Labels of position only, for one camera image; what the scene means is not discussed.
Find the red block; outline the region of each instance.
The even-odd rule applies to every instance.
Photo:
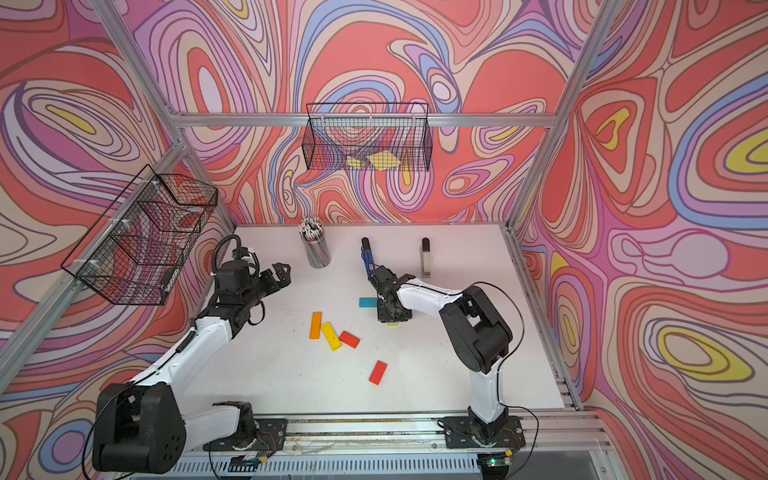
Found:
[[[360,339],[349,332],[342,332],[341,335],[339,335],[339,340],[341,340],[342,342],[346,343],[347,345],[351,346],[354,349],[356,349],[357,344],[360,343]]]
[[[379,360],[376,362],[376,366],[373,367],[373,373],[371,373],[371,378],[369,378],[368,381],[378,385],[382,381],[384,370],[386,370],[386,363]]]

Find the black wire basket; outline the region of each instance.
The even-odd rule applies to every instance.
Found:
[[[429,171],[429,105],[314,103],[301,144],[307,170]]]
[[[93,253],[68,264],[99,221],[74,246],[61,268],[115,305],[164,305],[216,208],[218,190],[184,175],[154,171],[138,188],[136,200],[110,220],[108,233]]]

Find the white table surface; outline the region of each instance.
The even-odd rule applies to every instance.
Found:
[[[502,368],[502,401],[530,409],[563,408],[549,360],[498,225],[326,227],[332,261],[312,268],[295,227],[239,227],[243,245],[255,249],[261,269],[288,263],[291,284],[264,299],[266,319],[245,327],[200,371],[179,399],[182,413],[213,402],[247,401],[256,414],[435,412],[466,410],[469,370],[451,347],[440,319],[414,312],[398,326],[359,308],[376,292],[366,280],[360,239],[371,241],[373,258],[397,276],[417,277],[419,246],[432,244],[427,283],[462,290],[488,281],[506,290],[525,319],[525,338]],[[230,257],[233,243],[227,249]],[[507,321],[517,345],[519,315],[498,291],[484,291]],[[323,312],[336,335],[360,338],[357,349],[332,351],[323,334],[310,340],[312,312]],[[261,308],[252,310],[252,321]],[[377,360],[387,364],[379,386],[368,378]]]

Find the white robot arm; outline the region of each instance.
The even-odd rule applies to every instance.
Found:
[[[379,295],[379,321],[405,322],[412,317],[413,310],[442,320],[456,355],[470,370],[472,401],[468,420],[472,437],[480,446],[492,444],[505,427],[508,413],[498,398],[498,367],[512,340],[507,323],[478,286],[447,290],[413,275],[397,277],[390,269],[373,262],[367,238],[362,239],[361,252],[368,281]],[[472,325],[470,317],[479,321]]]
[[[237,242],[234,260],[216,266],[219,249]],[[250,323],[262,298],[290,284],[290,266],[273,264],[259,273],[256,255],[237,235],[214,250],[214,294],[187,334],[130,382],[111,384],[99,395],[92,462],[100,472],[165,473],[181,455],[216,439],[251,442],[257,436],[250,404],[223,402],[181,415],[176,398],[210,358]]]
[[[234,260],[217,269],[219,249],[231,240],[237,242]],[[447,290],[413,275],[396,278],[391,270],[373,264],[367,243],[363,239],[362,256],[368,280],[379,294],[379,320],[407,321],[413,310],[442,320],[456,355],[471,370],[467,435],[479,446],[493,445],[508,421],[497,390],[498,366],[512,338],[506,322],[479,287]],[[259,274],[256,255],[242,248],[237,235],[219,242],[212,259],[214,294],[195,325],[130,382],[111,384],[99,395],[92,450],[96,470],[161,474],[173,468],[184,452],[213,440],[254,444],[257,426],[249,403],[222,402],[203,412],[181,415],[176,398],[209,359],[250,323],[251,308],[290,284],[290,266],[275,263],[273,267],[277,279],[269,269]],[[480,320],[472,325],[469,317]],[[504,439],[504,443],[513,440],[517,439]]]

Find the colorful patterned backdrop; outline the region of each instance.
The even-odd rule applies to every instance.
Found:
[[[543,128],[462,127],[423,171],[306,170],[300,128],[195,127],[197,150],[234,223],[503,221]]]
[[[80,0],[0,2],[0,347],[167,139]]]
[[[631,478],[768,477],[768,5],[628,2],[517,225]]]
[[[172,107],[302,112],[426,101],[434,112],[552,112],[593,2],[131,3],[124,19]],[[299,128],[187,136],[236,223],[500,221],[542,129],[433,129],[429,173],[306,172]]]
[[[177,111],[301,112],[304,104],[428,101],[434,111],[554,111],[596,2],[121,2]],[[450,138],[453,130],[443,134]]]
[[[72,245],[168,140],[87,0],[0,1],[0,45],[1,348]],[[81,293],[0,396],[0,478],[80,476],[98,392],[186,329],[222,229],[209,222],[164,307]]]

